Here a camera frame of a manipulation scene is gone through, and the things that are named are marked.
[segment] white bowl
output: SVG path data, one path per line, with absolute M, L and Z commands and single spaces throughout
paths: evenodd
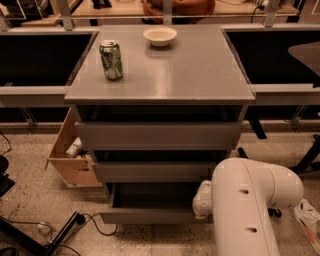
M 165 26 L 148 28 L 143 32 L 143 36 L 148 39 L 153 46 L 164 47 L 177 36 L 177 31 Z

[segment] soda can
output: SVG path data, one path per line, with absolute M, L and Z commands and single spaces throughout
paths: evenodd
M 104 40 L 99 47 L 104 74 L 109 80 L 123 76 L 119 44 L 114 40 Z

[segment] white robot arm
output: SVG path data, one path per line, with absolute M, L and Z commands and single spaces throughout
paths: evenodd
M 193 209 L 198 218 L 213 214 L 218 256 L 280 256 L 268 208 L 294 208 L 302 198 L 302 182 L 290 169 L 229 158 L 212 182 L 202 182 Z

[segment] open cardboard box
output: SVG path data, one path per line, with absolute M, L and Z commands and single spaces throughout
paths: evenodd
M 78 137 L 74 126 L 75 122 L 75 117 L 70 109 L 48 160 L 60 173 L 68 187 L 102 186 L 102 184 L 97 181 L 93 171 L 91 157 L 67 158 L 65 155 L 65 152 L 72 142 Z

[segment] terrazzo floor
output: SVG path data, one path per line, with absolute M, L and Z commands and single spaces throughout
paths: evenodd
M 314 131 L 320 123 L 304 125 L 299 133 L 290 130 L 287 123 L 265 123 L 268 139 L 258 140 L 248 126 L 243 127 L 238 147 L 243 147 L 251 159 L 284 166 L 296 165 L 313 143 Z M 55 142 L 58 129 L 36 130 L 29 134 L 23 129 L 0 129 L 12 145 L 5 156 L 9 160 L 7 173 L 16 184 L 0 199 L 1 216 L 23 222 L 45 222 L 54 228 L 54 234 L 64 226 L 74 212 L 95 214 L 108 207 L 108 198 L 101 187 L 68 188 L 47 158 Z M 0 138 L 0 151 L 8 144 Z M 320 176 L 303 178 L 305 198 L 320 210 Z M 115 225 L 104 224 L 95 217 L 99 229 L 107 234 Z M 290 210 L 282 218 L 273 218 L 273 227 L 281 255 L 316 255 L 298 226 Z M 111 236 L 100 234 L 89 222 L 54 255 L 82 256 L 137 256 L 137 255 L 216 255 L 214 224 L 203 225 L 119 225 Z M 20 230 L 38 241 L 48 244 L 49 236 L 38 232 L 37 225 L 15 224 Z M 3 234 L 0 248 L 13 245 Z M 20 256 L 29 256 L 23 249 Z

